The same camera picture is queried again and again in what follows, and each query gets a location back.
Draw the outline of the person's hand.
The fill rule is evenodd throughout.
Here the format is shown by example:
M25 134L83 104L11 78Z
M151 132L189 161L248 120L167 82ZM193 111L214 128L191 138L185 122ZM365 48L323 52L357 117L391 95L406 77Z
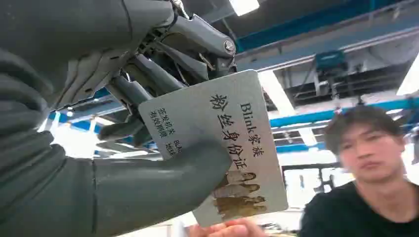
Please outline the person's hand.
M241 218L209 227L190 226L189 237L267 237L268 234L251 219Z

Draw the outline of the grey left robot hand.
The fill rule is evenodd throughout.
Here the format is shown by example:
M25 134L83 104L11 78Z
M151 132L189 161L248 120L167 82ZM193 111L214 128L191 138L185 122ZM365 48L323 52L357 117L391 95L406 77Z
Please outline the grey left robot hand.
M38 132L175 15L166 0L1 1L1 236L121 235L191 211L221 181L231 160L216 142L165 161L72 158Z

